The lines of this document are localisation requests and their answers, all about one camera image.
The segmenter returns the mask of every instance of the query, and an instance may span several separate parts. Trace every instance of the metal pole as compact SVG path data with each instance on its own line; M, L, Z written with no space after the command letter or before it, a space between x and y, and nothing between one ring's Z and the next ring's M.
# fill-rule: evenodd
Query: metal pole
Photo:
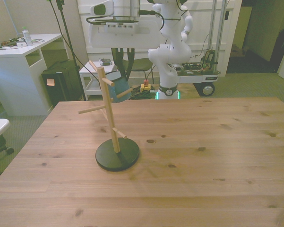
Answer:
M76 67L76 73L77 73L77 77L79 79L81 93L82 93L84 101L86 101L86 97L85 97L85 93L84 93L84 89L83 89L83 84L81 82L81 77L80 77L80 73L79 73L79 66L77 65L75 53L74 53L74 50L72 48L72 44L71 44L70 36L69 36L69 33L68 33L65 17L64 17L64 14L63 14L63 7L62 7L62 5L64 5L64 0L56 0L56 2L57 2L58 9L59 9L59 11L61 13L61 17L62 17L62 20L63 20L63 24L64 24L64 27L65 27L65 31L66 31L66 35L67 35L67 39L68 39L68 43L69 43L69 48L70 48L70 51L71 51L71 54L72 54L72 58L74 60L74 64L75 64L75 67Z
M211 24L210 24L210 32L209 32L209 40L208 40L208 49L209 50L212 48L212 37L213 37L213 27L214 27L216 3L217 3L217 0L213 0L212 13L211 13Z
M217 61L218 61L218 57L219 57L219 50L221 48L221 43L222 43L222 35L223 35L226 9L227 9L227 0L223 0L222 10L221 10L221 18L220 18L220 21L219 21L219 28L218 28L218 35L217 35L217 42L216 42L213 73L216 73Z

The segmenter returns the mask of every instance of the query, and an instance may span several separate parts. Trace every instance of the black box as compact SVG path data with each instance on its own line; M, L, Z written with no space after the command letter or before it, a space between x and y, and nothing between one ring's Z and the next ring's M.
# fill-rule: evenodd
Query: black box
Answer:
M55 107L60 101L77 101L82 92L74 61L59 61L43 71L42 78Z

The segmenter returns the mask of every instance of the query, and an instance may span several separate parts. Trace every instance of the wooden peg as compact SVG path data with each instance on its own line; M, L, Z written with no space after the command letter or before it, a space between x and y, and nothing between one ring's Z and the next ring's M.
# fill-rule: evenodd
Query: wooden peg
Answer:
M119 134L120 136L122 136L124 139L127 139L127 136L124 134L124 133L122 133L122 132L120 132L117 128L112 128L117 134Z
M112 81L108 80L107 78L102 78L102 80L103 80L106 84L110 85L111 87L114 87L114 85L115 85Z
M92 61L89 61L89 64L94 68L96 72L98 72L96 65Z
M123 97L124 95L126 95L126 94L132 92L132 90L133 90L133 88L129 88L128 90L119 93L119 94L117 95L117 98Z
M92 111L95 111L95 110L101 110L101 109L104 109L104 108L105 108L105 106L101 105L101 106L93 107L93 108L86 109L86 110L80 110L80 111L78 111L78 113L84 114L84 113L92 112Z

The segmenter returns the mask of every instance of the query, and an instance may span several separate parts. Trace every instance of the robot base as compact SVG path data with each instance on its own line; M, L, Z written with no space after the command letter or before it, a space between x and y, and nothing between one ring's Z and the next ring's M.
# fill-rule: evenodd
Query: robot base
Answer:
M180 99L180 92L176 90L172 96L167 96L163 91L156 93L155 99Z

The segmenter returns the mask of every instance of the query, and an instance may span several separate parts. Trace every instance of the sticker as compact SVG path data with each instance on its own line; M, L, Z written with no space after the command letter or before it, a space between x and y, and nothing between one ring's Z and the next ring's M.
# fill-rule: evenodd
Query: sticker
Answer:
M54 79L47 79L47 86L55 86L55 80Z
M168 96L172 95L172 90L170 90L170 89L167 90L167 91L166 91L166 95L168 95Z

